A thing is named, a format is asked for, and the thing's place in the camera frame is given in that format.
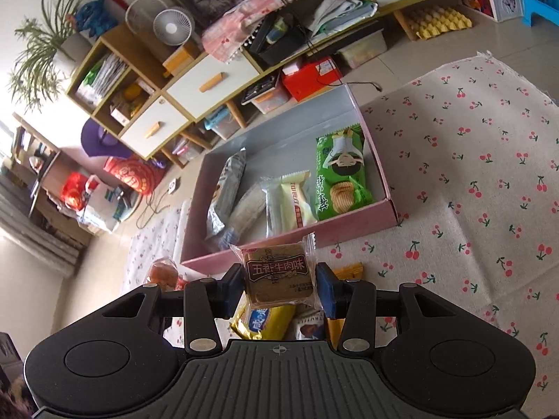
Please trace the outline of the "grey puff pastry packet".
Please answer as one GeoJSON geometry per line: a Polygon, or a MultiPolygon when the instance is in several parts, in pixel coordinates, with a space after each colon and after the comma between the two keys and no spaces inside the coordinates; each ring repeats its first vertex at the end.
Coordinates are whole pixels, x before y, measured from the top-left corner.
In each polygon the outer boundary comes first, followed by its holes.
{"type": "Polygon", "coordinates": [[[214,189],[206,216],[206,237],[212,238],[225,229],[245,173],[246,149],[241,148],[225,162],[214,189]]]}

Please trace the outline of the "clear storage box black lid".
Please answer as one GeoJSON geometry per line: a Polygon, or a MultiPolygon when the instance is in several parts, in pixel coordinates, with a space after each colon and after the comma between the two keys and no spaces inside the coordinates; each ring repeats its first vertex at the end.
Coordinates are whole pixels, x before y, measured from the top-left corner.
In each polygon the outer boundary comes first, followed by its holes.
{"type": "Polygon", "coordinates": [[[276,71],[251,84],[242,93],[241,104],[252,104],[266,115],[291,100],[291,95],[281,82],[281,73],[276,71]]]}

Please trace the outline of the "white cartoon snack packet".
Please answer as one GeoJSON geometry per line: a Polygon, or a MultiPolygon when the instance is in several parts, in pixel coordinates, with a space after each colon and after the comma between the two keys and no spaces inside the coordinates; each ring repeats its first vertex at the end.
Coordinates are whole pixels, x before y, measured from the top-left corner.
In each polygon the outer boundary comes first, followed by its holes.
{"type": "Polygon", "coordinates": [[[324,339],[324,312],[320,309],[310,309],[304,311],[294,317],[294,330],[296,340],[324,339]]]}

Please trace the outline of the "red candy snack packet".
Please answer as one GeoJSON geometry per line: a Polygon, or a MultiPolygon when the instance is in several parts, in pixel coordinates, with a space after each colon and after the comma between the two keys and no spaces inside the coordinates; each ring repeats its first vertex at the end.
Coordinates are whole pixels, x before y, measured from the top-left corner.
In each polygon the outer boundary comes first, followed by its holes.
{"type": "Polygon", "coordinates": [[[156,284],[164,292],[182,291],[188,279],[179,273],[173,260],[165,257],[153,261],[144,284],[156,284]]]}

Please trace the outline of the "yellow biscuit packet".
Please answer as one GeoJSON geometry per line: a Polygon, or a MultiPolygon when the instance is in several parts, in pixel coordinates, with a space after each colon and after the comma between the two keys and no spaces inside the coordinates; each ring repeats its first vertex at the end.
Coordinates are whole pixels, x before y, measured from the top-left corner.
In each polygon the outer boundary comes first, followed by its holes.
{"type": "Polygon", "coordinates": [[[294,304],[254,308],[243,296],[229,324],[241,339],[282,340],[295,312],[294,304]]]}

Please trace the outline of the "purple hat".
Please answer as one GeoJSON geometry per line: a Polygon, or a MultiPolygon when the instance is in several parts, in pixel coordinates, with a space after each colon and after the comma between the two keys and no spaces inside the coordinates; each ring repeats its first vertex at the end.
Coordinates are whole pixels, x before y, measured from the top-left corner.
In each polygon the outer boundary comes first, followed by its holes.
{"type": "Polygon", "coordinates": [[[81,129],[81,146],[89,157],[115,157],[128,159],[133,155],[116,137],[89,118],[81,129]]]}

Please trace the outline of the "yellow egg tray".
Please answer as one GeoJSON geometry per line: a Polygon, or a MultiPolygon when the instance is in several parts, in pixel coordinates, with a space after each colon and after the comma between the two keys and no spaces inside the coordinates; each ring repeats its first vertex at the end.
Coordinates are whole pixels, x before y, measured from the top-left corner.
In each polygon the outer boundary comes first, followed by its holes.
{"type": "Polygon", "coordinates": [[[471,19],[450,7],[438,5],[410,12],[406,21],[414,34],[423,41],[439,35],[473,27],[471,19]]]}

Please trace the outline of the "clear sandwich bread packet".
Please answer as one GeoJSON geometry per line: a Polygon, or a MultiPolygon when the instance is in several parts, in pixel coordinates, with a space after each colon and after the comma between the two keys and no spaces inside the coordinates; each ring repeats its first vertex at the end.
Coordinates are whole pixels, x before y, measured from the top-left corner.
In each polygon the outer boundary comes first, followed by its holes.
{"type": "Polygon", "coordinates": [[[304,186],[311,177],[310,170],[264,180],[266,236],[279,236],[317,223],[304,186]]]}

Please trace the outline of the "wooden bookshelf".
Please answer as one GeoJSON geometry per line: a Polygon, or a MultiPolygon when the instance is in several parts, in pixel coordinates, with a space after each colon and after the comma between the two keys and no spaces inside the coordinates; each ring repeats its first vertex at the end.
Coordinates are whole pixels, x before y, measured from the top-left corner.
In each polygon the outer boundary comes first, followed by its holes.
{"type": "Polygon", "coordinates": [[[23,213],[35,225],[78,251],[85,250],[92,233],[78,223],[61,193],[72,173],[88,172],[21,116],[13,119],[7,128],[12,145],[2,165],[8,185],[15,187],[12,194],[23,203],[23,213]]]}

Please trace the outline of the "green chips packet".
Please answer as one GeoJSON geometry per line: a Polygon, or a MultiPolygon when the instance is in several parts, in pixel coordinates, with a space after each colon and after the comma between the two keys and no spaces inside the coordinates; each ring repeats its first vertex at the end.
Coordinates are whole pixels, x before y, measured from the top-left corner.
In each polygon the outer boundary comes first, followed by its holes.
{"type": "Polygon", "coordinates": [[[314,208],[318,220],[374,203],[366,183],[364,146],[359,124],[317,137],[314,208]]]}

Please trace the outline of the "clear storage box blue lid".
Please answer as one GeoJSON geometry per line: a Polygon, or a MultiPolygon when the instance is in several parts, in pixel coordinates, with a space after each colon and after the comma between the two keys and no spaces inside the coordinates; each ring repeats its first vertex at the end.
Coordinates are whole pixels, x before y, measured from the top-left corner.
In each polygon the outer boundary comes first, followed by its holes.
{"type": "Polygon", "coordinates": [[[204,126],[207,131],[215,132],[223,140],[229,139],[241,129],[241,126],[225,105],[210,113],[204,120],[204,126]]]}

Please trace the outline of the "potted green plant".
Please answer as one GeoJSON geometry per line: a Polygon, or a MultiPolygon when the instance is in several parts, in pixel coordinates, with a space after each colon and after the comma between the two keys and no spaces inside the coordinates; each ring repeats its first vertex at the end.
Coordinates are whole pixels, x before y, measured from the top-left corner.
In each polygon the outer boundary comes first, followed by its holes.
{"type": "Polygon", "coordinates": [[[39,111],[61,93],[65,73],[55,58],[78,64],[91,42],[78,31],[72,19],[84,0],[41,0],[40,15],[25,17],[14,35],[24,43],[10,73],[12,99],[28,111],[39,111]]]}

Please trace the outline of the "clear white cake packet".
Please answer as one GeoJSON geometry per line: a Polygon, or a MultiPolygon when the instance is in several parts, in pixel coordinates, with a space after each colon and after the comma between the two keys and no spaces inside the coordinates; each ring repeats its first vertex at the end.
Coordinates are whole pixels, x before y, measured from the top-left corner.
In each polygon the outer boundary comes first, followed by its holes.
{"type": "Polygon", "coordinates": [[[237,245],[242,236],[251,229],[265,208],[265,193],[262,190],[262,182],[252,185],[246,191],[241,200],[235,205],[225,232],[219,240],[219,247],[227,250],[230,245],[237,245]]]}

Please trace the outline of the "brown beef cake packet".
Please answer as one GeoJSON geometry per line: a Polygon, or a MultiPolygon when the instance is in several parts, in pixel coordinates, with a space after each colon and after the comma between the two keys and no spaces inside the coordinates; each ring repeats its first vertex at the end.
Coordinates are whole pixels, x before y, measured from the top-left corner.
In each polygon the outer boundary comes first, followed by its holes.
{"type": "Polygon", "coordinates": [[[230,248],[245,270],[245,294],[256,309],[298,306],[321,308],[317,295],[317,243],[314,233],[297,243],[230,248]]]}

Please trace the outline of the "white power adapter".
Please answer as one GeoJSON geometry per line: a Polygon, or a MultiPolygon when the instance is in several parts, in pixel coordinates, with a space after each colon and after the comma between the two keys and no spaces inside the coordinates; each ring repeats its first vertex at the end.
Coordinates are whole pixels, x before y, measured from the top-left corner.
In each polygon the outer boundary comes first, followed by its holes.
{"type": "Polygon", "coordinates": [[[168,186],[168,194],[172,195],[180,187],[180,179],[174,178],[170,181],[168,186]]]}

